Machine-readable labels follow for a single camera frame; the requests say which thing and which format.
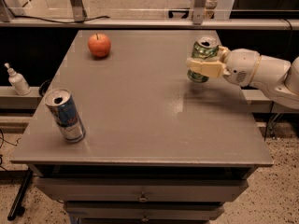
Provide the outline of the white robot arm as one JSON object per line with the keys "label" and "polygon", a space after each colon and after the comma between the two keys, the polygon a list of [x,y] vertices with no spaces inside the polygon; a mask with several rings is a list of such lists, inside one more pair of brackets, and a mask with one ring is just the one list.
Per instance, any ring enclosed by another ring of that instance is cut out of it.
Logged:
{"label": "white robot arm", "polygon": [[188,58],[188,68],[206,77],[224,77],[229,83],[260,90],[268,99],[299,108],[298,60],[285,60],[261,55],[249,49],[228,50],[219,46],[210,58]]}

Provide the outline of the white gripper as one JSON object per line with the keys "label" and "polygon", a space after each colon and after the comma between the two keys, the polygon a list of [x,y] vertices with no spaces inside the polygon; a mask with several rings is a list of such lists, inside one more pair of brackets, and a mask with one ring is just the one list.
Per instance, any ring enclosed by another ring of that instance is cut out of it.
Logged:
{"label": "white gripper", "polygon": [[245,87],[251,81],[253,70],[257,66],[260,54],[249,49],[230,51],[227,47],[219,46],[218,57],[220,61],[215,62],[188,58],[186,64],[191,71],[205,77],[221,77],[227,69],[229,74],[224,75],[224,78],[232,84]]}

